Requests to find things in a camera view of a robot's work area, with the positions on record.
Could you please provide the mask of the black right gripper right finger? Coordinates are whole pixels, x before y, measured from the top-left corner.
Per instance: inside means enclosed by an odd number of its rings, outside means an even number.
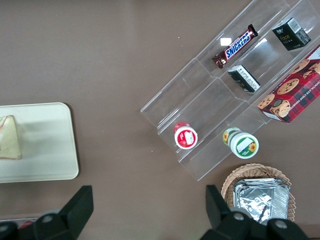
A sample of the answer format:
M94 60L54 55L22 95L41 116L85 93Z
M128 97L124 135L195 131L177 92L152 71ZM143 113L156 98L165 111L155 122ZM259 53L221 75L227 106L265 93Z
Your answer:
M205 191L206 212L211 224L202 240L266 240L267 228L240 211L231 211L215 185Z

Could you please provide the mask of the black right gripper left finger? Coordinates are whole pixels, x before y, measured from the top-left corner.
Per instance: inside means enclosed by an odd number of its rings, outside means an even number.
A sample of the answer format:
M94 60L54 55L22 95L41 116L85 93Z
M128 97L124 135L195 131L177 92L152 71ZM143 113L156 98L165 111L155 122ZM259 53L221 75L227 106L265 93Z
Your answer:
M93 189L82 186L58 213L40 217L33 225L36 240L76 240L94 211Z

